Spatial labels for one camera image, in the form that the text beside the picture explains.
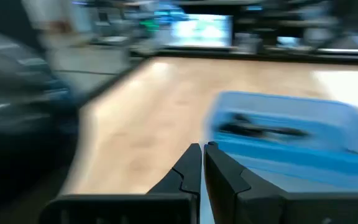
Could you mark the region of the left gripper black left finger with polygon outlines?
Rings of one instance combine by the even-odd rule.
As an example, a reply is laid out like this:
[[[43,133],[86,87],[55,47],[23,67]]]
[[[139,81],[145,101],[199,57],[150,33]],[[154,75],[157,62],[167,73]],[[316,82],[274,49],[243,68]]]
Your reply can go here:
[[[192,143],[167,174],[148,191],[148,194],[185,192],[199,197],[201,165],[200,145]]]

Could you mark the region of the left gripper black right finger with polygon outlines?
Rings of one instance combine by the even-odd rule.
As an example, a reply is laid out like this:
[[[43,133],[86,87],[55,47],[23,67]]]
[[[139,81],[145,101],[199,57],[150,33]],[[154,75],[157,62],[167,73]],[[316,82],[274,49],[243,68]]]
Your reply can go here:
[[[216,223],[280,224],[283,190],[218,148],[204,145],[204,176]]]

